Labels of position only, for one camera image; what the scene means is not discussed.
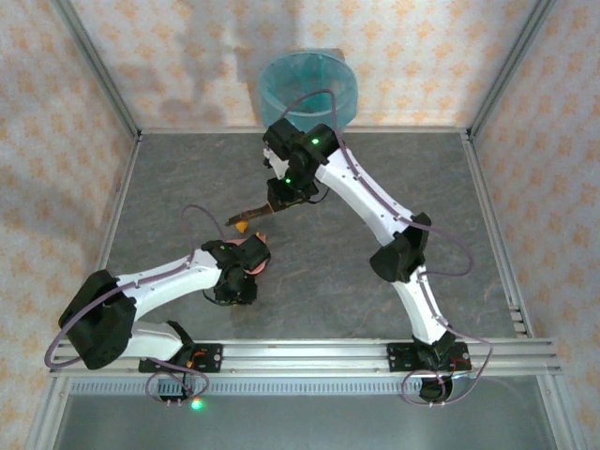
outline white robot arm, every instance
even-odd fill
[[[113,277],[100,270],[84,282],[59,325],[65,327],[102,294],[118,291],[67,331],[85,365],[90,369],[103,368],[119,357],[185,364],[190,360],[193,341],[178,323],[156,324],[139,319],[182,295],[208,289],[213,290],[214,301],[220,305],[251,304],[256,299],[257,286],[250,272],[269,258],[266,244],[251,236],[239,246],[209,241],[186,258],[141,273]]]
[[[419,358],[436,368],[456,337],[444,326],[447,321],[425,275],[429,217],[414,215],[390,197],[349,149],[339,147],[334,131],[325,125],[303,133],[282,118],[267,129],[263,141],[263,163],[276,175],[267,181],[268,204],[231,217],[228,225],[311,203],[310,197],[318,193],[314,181],[333,189],[375,234],[381,248],[371,257],[371,267],[397,291],[411,321]]]
[[[428,216],[414,215],[391,198],[350,150],[339,148],[335,133],[325,125],[303,133],[280,119],[267,129],[263,140],[267,145],[264,164],[276,174],[267,181],[268,203],[231,217],[227,224],[310,203],[310,197],[318,193],[314,181],[333,189],[366,222],[381,245],[370,265],[392,284],[409,315],[412,351],[426,368],[438,368],[456,338],[445,326],[447,321],[425,275]],[[59,325],[63,328],[69,323],[67,337],[90,369],[102,368],[121,356],[185,364],[190,361],[193,341],[179,324],[139,319],[182,295],[211,288],[221,305],[250,304],[257,288],[249,272],[269,258],[264,242],[252,236],[239,246],[209,241],[188,258],[138,274],[112,277],[106,270],[98,271],[85,281]],[[80,320],[71,320],[111,290],[120,292],[91,308]]]

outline black bracket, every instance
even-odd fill
[[[184,347],[182,347],[182,351],[178,352],[168,362],[180,367],[192,368],[203,373],[219,373],[221,371],[221,363],[223,362],[222,344],[192,342],[191,344],[185,344]],[[141,373],[181,373],[181,370],[163,367],[155,364],[149,359],[141,360],[138,365],[138,370]]]
[[[411,220],[420,225],[431,225],[431,219],[425,213],[413,216]],[[425,263],[428,235],[428,232],[412,226],[402,233],[394,233],[394,240],[377,250],[368,260],[371,268],[385,281],[408,283],[414,270]]]
[[[472,369],[469,348],[464,342],[455,342],[437,367],[431,367],[419,357],[419,345],[414,342],[387,344],[387,362],[390,372],[437,370],[439,372],[468,371]]]

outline patterned wallpaper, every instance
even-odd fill
[[[0,49],[0,448],[14,450],[132,144],[48,0],[4,0]]]
[[[534,0],[74,0],[141,128],[259,123],[261,68],[342,50],[354,125],[471,124]]]
[[[600,7],[559,0],[476,142],[539,336],[600,448]]]

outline purple cable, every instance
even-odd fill
[[[331,121],[333,123],[333,131],[334,134],[336,136],[337,139],[337,143],[339,143],[339,149],[341,150],[342,155],[344,156],[344,159],[346,160],[346,163],[348,165],[348,168],[351,170],[352,174],[356,177],[356,179],[360,182],[360,184],[367,190],[367,192],[383,207],[385,208],[392,216],[394,216],[394,218],[402,221],[403,223],[412,226],[414,228],[417,228],[419,230],[423,230],[423,231],[427,231],[430,233],[436,233],[442,237],[445,237],[446,239],[449,239],[451,241],[453,241],[455,244],[457,244],[460,249],[465,253],[465,255],[467,255],[467,258],[469,259],[469,265],[468,267],[463,270],[462,272],[455,272],[455,273],[448,273],[448,272],[441,272],[441,271],[433,271],[433,270],[429,270],[426,271],[422,274],[419,274],[419,283],[421,284],[421,291],[423,291],[423,295],[425,296],[426,302],[427,302],[427,306],[429,307],[429,310],[431,311],[431,315],[433,316],[433,318],[436,320],[436,322],[438,322],[444,329],[446,329],[447,331],[449,331],[450,333],[454,334],[455,336],[459,337],[459,338],[463,338],[463,339],[471,339],[471,340],[476,340],[478,342],[481,342],[482,344],[488,345],[489,346],[489,352],[487,353],[487,357],[483,363],[483,365],[481,366],[481,368],[479,369],[479,371],[477,372],[477,375],[475,376],[474,379],[474,383],[473,385],[467,390],[467,392],[465,392],[462,396],[458,397],[458,398],[454,398],[450,401],[444,402],[444,403],[419,403],[413,400],[410,400],[409,398],[406,397],[406,383],[408,382],[409,378],[417,373],[431,373],[433,375],[435,375],[435,377],[437,378],[438,382],[441,384],[442,386],[442,391],[445,391],[445,386],[443,385],[443,381],[441,376],[438,374],[438,372],[436,372],[435,370],[414,370],[413,372],[409,373],[403,380],[402,385],[401,385],[401,395],[402,398],[413,404],[413,405],[418,405],[418,406],[428,406],[431,407],[433,405],[438,406],[441,405],[443,406],[444,404],[451,404],[451,403],[456,403],[459,400],[462,400],[463,398],[465,398],[467,395],[469,395],[471,393],[471,391],[474,389],[474,387],[477,385],[477,383],[479,382],[481,375],[484,371],[484,368],[486,368],[486,366],[488,365],[489,359],[491,358],[491,355],[493,354],[493,346],[487,342],[484,339],[481,339],[480,337],[475,337],[475,336],[471,336],[468,335],[466,333],[461,333],[457,330],[455,330],[454,328],[452,328],[450,325],[448,325],[447,323],[445,323],[444,321],[442,321],[439,317],[438,314],[435,312],[435,309],[433,307],[433,304],[431,302],[431,299],[429,298],[429,295],[427,293],[427,290],[425,289],[424,285],[423,285],[423,278],[427,275],[439,275],[439,276],[443,276],[443,277],[465,277],[467,275],[469,275],[471,273],[471,271],[473,270],[474,266],[475,266],[475,259],[474,256],[472,254],[472,252],[469,250],[469,248],[467,247],[466,244],[464,244],[460,239],[458,239],[457,237],[455,237],[453,234],[451,234],[450,232],[447,232],[445,230],[439,229],[437,227],[430,227],[428,225],[422,225],[420,223],[416,223],[413,222],[412,220],[409,220],[405,217],[403,217],[398,211],[396,211],[394,209],[394,207],[392,205],[390,205],[388,202],[385,201],[384,198],[382,198],[381,195],[379,195],[377,193],[377,191],[373,188],[373,186],[371,186],[367,180],[365,180],[362,176],[360,176],[360,173],[358,171],[358,169],[356,169],[356,167],[354,166],[351,158],[350,158],[350,154],[348,153],[348,148],[346,147],[346,143],[343,141],[343,139],[341,139],[341,133],[339,132],[339,128],[338,128],[338,113],[337,113],[337,108],[336,108],[336,94],[331,90],[331,89],[318,89],[316,91],[313,91],[309,94],[306,94],[304,96],[301,96],[300,98],[298,98],[297,100],[295,100],[290,106],[288,106],[283,114],[281,115],[281,117],[285,117],[292,109],[294,106],[296,106],[297,104],[299,104],[301,101],[313,97],[313,96],[317,96],[319,94],[328,94],[329,97],[331,97]]]
[[[131,281],[123,286],[117,286],[114,289],[111,289],[110,291],[102,294],[100,297],[98,297],[97,299],[95,299],[94,301],[92,301],[89,305],[86,305],[85,307],[83,307],[79,312],[77,312],[75,315],[73,315],[61,328],[61,330],[58,332],[58,334],[56,335],[56,337],[54,338],[54,340],[52,341],[52,343],[50,344],[50,346],[48,347],[48,350],[46,350],[46,353],[44,354],[44,364],[46,365],[46,367],[50,368],[50,369],[59,369],[59,368],[66,368],[68,366],[71,366],[75,363],[78,363],[82,360],[82,358],[80,356],[77,356],[73,359],[69,359],[68,361],[63,361],[61,363],[54,363],[53,362],[53,354],[56,350],[56,348],[60,345],[60,341],[63,340],[66,336],[67,333],[71,330],[71,328],[73,328],[73,326],[75,326],[75,323],[77,323],[79,320],[82,319],[83,316],[85,316],[85,314],[87,314],[88,312],[90,312],[92,309],[98,307],[99,305],[103,304],[106,300],[108,300],[109,298],[111,298],[113,295],[116,295],[117,293],[120,293],[122,291],[125,291],[129,288],[134,288],[134,287],[140,287],[143,284],[147,284],[147,283],[151,283],[154,281],[159,281],[161,279],[167,278],[167,277],[172,277],[173,275],[176,275],[184,270],[186,270],[188,268],[189,263],[191,263],[191,261],[194,259],[194,256],[196,254],[196,248],[194,246],[194,242],[193,242],[193,238],[191,236],[191,233],[188,230],[188,227],[186,225],[185,222],[185,213],[188,209],[198,209],[200,211],[202,211],[203,213],[205,213],[211,220],[212,222],[215,224],[215,227],[217,227],[217,231],[219,234],[219,237],[221,238],[221,240],[225,240],[225,233],[223,232],[223,229],[220,227],[220,225],[217,222],[217,219],[203,206],[200,206],[198,204],[189,204],[187,205],[185,208],[182,209],[181,214],[179,216],[179,220],[181,223],[181,228],[182,231],[184,233],[184,235],[187,237],[187,240],[189,241],[189,246],[191,248],[191,251],[189,253],[189,256],[187,257],[186,261],[183,262],[179,267],[175,267],[172,270],[169,270],[167,272],[163,272],[162,274],[158,274],[158,275],[153,275],[151,277],[145,277],[145,278],[141,278],[138,280],[137,284],[134,281]],[[206,391],[206,389],[208,388],[209,385],[209,381],[208,381],[208,377],[206,375],[204,375],[202,372],[200,372],[199,370],[194,370],[192,368],[188,368],[188,367],[179,367],[179,366],[175,366],[173,364],[170,364],[166,361],[160,361],[157,359],[153,359],[153,358],[149,358],[151,361],[153,361],[156,364],[159,364],[161,366],[164,366],[165,368],[171,368],[173,370],[179,370],[182,372],[187,372],[190,373],[192,375],[198,375],[199,377],[203,378],[206,383],[204,385],[204,388],[197,394],[194,394],[194,397],[199,396],[200,394],[202,394],[204,391]],[[157,401],[162,401],[157,399],[156,397],[154,397],[151,393],[150,393],[150,382],[156,378],[156,376],[161,375],[161,374],[167,374],[168,376],[170,376],[171,378],[173,378],[174,380],[176,380],[184,389],[186,389],[188,392],[190,391],[190,389],[184,385],[183,382],[181,382],[177,377],[175,377],[172,373],[170,372],[157,372],[155,374],[153,374],[147,381],[146,381],[146,386],[145,386],[145,392],[146,394]]]
[[[155,364],[163,366],[165,368],[170,368],[170,369],[173,369],[173,370],[178,370],[180,372],[190,373],[192,375],[198,375],[199,377],[201,377],[204,380],[204,387],[199,392],[194,393],[192,391],[192,389],[193,389],[192,387],[187,386],[184,382],[182,382],[181,380],[179,380],[171,372],[157,372],[157,373],[154,373],[154,374],[152,374],[150,376],[150,378],[148,378],[148,380],[146,380],[146,386],[144,387],[146,395],[149,396],[154,401],[158,401],[160,403],[163,403],[162,399],[155,397],[150,392],[150,383],[151,383],[151,381],[154,380],[159,375],[167,375],[167,376],[169,376],[174,381],[176,381],[177,384],[179,384],[183,389],[185,389],[186,392],[187,392],[187,395],[188,395],[187,400],[185,400],[185,401],[191,400],[194,397],[201,396],[204,392],[206,392],[206,389],[208,389],[208,386],[210,385],[210,380],[208,379],[208,377],[204,373],[200,372],[199,370],[195,370],[195,369],[189,368],[189,367],[176,366],[175,364],[171,364],[171,363],[168,363],[166,361],[161,361],[161,360],[155,359],[155,358],[148,358],[148,360],[152,361]]]
[[[56,347],[58,347],[58,345],[60,344],[60,341],[63,340],[67,336],[67,333],[75,325],[75,323],[77,323],[85,314],[90,312],[92,309],[94,309],[98,305],[104,303],[106,300],[111,298],[116,293],[120,293],[121,291],[123,291],[125,289],[133,288],[134,286],[135,286],[135,283],[133,281],[131,281],[130,283],[128,283],[124,286],[118,286],[114,289],[111,289],[110,291],[102,294],[100,297],[98,297],[96,300],[94,300],[89,305],[86,305],[85,307],[83,307],[77,314],[73,315],[67,321],[67,323],[65,323],[65,325],[61,328],[61,330],[58,332],[58,334],[56,335],[56,337],[50,344],[50,347],[48,347],[46,354],[44,354],[44,364],[48,368],[57,369],[57,368],[66,368],[68,366],[71,366],[72,364],[80,362],[82,360],[82,358],[80,356],[77,356],[76,358],[69,359],[68,361],[64,361],[62,363],[53,363],[54,350],[56,350]]]

